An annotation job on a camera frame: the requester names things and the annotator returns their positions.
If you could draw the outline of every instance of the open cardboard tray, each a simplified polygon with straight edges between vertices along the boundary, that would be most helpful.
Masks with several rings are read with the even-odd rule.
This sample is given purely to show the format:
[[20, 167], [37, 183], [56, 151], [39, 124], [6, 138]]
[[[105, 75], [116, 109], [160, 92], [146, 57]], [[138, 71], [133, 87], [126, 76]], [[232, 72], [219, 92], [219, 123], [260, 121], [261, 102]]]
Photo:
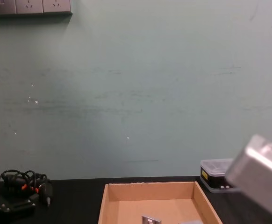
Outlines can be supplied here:
[[143, 215], [162, 224], [222, 224], [197, 182], [105, 185], [98, 224], [141, 224]]

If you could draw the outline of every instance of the black tabletop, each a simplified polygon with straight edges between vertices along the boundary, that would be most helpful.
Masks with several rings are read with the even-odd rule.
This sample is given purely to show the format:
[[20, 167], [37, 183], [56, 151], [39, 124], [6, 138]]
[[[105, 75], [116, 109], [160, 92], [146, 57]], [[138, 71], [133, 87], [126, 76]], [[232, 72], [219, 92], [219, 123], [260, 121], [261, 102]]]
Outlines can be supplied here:
[[[109, 178], [53, 181], [54, 200], [14, 224], [97, 224], [107, 183], [199, 181], [198, 177]], [[272, 224], [272, 215], [240, 193], [213, 194], [202, 186], [224, 224]]]

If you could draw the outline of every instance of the painted wall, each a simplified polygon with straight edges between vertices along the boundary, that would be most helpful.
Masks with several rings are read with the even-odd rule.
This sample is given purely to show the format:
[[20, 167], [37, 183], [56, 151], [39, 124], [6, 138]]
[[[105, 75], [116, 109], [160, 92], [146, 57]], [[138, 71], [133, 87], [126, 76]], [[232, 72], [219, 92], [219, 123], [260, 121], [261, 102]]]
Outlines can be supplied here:
[[272, 0], [75, 0], [0, 20], [0, 172], [198, 175], [272, 140]]

